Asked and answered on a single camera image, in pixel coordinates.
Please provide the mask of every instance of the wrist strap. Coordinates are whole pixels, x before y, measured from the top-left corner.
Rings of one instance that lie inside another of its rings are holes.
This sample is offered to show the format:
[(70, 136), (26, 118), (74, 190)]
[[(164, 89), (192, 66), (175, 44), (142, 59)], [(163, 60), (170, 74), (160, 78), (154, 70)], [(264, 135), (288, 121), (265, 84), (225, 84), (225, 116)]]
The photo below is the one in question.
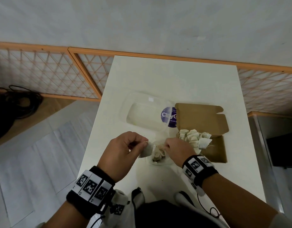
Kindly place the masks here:
[(218, 173), (213, 164), (202, 155), (193, 155), (183, 163), (183, 173), (196, 185), (202, 187), (204, 179)]
[(86, 218), (104, 214), (112, 197), (114, 181), (100, 168), (93, 166), (85, 170), (76, 181), (66, 200)]

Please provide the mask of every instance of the plastic container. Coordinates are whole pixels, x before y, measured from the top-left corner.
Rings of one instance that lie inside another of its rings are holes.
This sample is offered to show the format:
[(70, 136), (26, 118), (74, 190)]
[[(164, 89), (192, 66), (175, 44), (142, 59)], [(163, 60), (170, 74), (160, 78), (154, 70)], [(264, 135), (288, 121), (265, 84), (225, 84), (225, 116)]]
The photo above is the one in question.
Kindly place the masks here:
[(161, 132), (169, 124), (173, 106), (169, 100), (132, 92), (122, 104), (119, 119), (128, 124)]

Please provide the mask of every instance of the forearm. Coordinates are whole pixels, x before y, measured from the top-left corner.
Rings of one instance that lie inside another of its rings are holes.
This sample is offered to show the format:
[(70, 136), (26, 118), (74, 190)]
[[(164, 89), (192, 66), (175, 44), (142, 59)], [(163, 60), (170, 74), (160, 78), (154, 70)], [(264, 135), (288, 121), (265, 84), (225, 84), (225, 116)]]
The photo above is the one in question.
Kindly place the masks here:
[(86, 228), (89, 220), (67, 201), (42, 228)]
[(202, 188), (231, 228), (267, 228), (278, 213), (220, 174), (206, 178)]

